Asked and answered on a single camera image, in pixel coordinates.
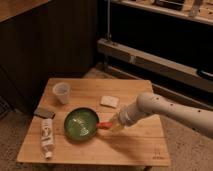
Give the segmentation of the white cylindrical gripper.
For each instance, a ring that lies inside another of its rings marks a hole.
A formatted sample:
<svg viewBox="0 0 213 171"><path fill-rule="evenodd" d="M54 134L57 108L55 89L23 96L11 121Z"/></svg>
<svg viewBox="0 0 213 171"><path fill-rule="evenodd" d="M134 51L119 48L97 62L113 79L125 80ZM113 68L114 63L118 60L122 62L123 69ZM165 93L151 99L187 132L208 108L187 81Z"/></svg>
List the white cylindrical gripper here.
<svg viewBox="0 0 213 171"><path fill-rule="evenodd" d="M124 126L132 126L141 118L140 108L136 103L132 103L128 106L124 106L119 114L115 114L109 119L109 130L111 132L119 132Z"/></svg>

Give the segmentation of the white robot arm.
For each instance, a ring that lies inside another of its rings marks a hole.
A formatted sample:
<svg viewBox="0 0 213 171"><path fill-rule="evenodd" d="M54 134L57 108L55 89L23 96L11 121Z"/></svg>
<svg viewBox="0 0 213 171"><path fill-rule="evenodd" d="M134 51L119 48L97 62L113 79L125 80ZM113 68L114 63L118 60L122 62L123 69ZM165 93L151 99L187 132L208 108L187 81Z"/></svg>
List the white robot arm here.
<svg viewBox="0 0 213 171"><path fill-rule="evenodd" d="M177 104L151 92L140 93L133 103L122 107L110 119L110 130L130 127L154 114L166 116L213 139L213 111Z"/></svg>

